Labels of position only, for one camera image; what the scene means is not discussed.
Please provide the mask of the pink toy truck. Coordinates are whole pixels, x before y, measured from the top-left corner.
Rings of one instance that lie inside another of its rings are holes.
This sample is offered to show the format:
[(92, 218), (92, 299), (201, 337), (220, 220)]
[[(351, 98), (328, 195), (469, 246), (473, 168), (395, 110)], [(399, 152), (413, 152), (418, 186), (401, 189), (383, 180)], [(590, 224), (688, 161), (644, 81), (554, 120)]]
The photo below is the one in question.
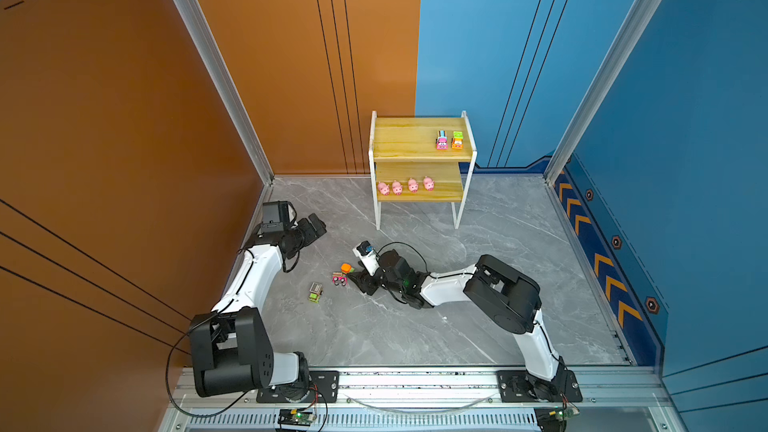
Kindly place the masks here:
[(332, 274), (332, 283), (335, 286), (346, 286), (348, 284), (348, 278), (344, 273), (333, 273)]
[(437, 150), (448, 150), (449, 149), (449, 141), (446, 135), (446, 132), (444, 130), (439, 130), (436, 141), (435, 141), (435, 147)]

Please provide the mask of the green beige toy truck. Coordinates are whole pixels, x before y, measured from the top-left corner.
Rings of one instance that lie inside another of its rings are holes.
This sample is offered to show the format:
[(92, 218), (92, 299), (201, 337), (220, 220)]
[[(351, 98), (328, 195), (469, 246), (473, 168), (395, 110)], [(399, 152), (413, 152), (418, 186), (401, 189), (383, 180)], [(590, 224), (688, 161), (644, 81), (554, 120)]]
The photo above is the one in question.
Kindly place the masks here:
[(309, 301), (312, 303), (318, 303), (320, 300), (320, 297), (323, 294), (323, 291), (324, 289), (321, 283), (313, 282), (309, 288), (309, 295), (308, 295)]

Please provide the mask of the white frame wooden shelf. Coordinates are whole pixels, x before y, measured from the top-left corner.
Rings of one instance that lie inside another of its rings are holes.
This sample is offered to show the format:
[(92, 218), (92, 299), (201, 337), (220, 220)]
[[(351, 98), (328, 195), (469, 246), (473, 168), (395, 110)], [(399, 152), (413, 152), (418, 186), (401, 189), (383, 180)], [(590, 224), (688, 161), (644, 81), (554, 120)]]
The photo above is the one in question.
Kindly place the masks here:
[[(449, 149), (437, 150), (435, 141), (439, 130), (446, 132)], [(462, 131), (464, 148), (451, 147), (454, 131)], [(458, 117), (387, 117), (372, 113), (368, 160), (374, 204), (374, 223), (381, 228), (384, 203), (448, 203), (451, 205), (453, 226), (458, 228), (477, 160), (477, 146), (468, 113)], [(427, 191), (425, 176), (434, 180), (435, 188)], [(415, 179), (419, 190), (411, 193), (408, 180)], [(392, 193), (391, 184), (402, 184), (403, 193)], [(379, 193), (380, 182), (390, 187), (389, 195)]]

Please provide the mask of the green orange dump truck toy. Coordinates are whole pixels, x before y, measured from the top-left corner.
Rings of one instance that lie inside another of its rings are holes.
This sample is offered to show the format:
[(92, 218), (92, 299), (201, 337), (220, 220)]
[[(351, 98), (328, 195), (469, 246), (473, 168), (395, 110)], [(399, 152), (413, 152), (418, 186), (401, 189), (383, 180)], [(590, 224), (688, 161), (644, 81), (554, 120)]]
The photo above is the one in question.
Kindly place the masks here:
[(453, 132), (451, 147), (453, 150), (462, 150), (464, 148), (464, 135), (462, 131)]

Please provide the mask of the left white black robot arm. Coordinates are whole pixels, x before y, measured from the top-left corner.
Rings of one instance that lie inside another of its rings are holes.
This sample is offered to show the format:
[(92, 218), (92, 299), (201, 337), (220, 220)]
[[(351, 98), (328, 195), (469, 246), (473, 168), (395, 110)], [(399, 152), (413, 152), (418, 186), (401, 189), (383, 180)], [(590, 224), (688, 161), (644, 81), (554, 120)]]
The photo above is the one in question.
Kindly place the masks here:
[(314, 213), (299, 219), (288, 201), (268, 202), (262, 221), (239, 252), (242, 262), (230, 286), (207, 314), (188, 329), (196, 392), (212, 397), (272, 389), (288, 401), (306, 398), (311, 387), (301, 352), (274, 350), (262, 319), (273, 280), (289, 273), (289, 260), (326, 233)]

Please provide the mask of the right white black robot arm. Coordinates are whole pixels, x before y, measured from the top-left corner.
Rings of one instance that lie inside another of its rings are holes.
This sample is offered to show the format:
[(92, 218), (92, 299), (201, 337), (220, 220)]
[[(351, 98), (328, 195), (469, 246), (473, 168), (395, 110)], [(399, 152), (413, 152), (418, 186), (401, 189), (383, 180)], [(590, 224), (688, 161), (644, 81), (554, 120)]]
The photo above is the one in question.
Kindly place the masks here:
[(416, 310), (473, 303), (514, 335), (524, 358), (523, 393), (538, 401), (569, 401), (574, 375), (549, 338), (540, 286), (534, 279), (489, 254), (463, 269), (432, 274), (415, 270), (395, 250), (377, 252), (367, 241), (353, 252), (363, 269), (348, 277), (362, 293), (372, 296), (385, 290), (397, 302)]

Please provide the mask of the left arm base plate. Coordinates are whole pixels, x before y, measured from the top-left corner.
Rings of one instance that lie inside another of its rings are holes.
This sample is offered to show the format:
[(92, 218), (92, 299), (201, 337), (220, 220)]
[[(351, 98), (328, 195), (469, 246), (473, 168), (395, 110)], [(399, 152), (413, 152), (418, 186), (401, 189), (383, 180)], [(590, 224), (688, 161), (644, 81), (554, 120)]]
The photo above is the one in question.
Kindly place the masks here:
[(301, 372), (291, 384), (259, 389), (256, 401), (260, 404), (309, 404), (318, 399), (321, 405), (337, 402), (340, 372), (338, 370), (309, 370)]

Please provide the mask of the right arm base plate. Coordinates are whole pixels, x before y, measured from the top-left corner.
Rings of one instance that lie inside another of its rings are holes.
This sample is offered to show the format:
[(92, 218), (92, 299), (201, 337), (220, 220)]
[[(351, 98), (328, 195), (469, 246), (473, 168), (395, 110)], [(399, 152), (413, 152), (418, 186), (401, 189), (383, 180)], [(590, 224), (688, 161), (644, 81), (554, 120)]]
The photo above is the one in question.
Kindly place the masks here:
[(583, 401), (576, 375), (568, 369), (559, 373), (552, 382), (530, 376), (524, 370), (511, 369), (497, 371), (496, 379), (504, 403)]

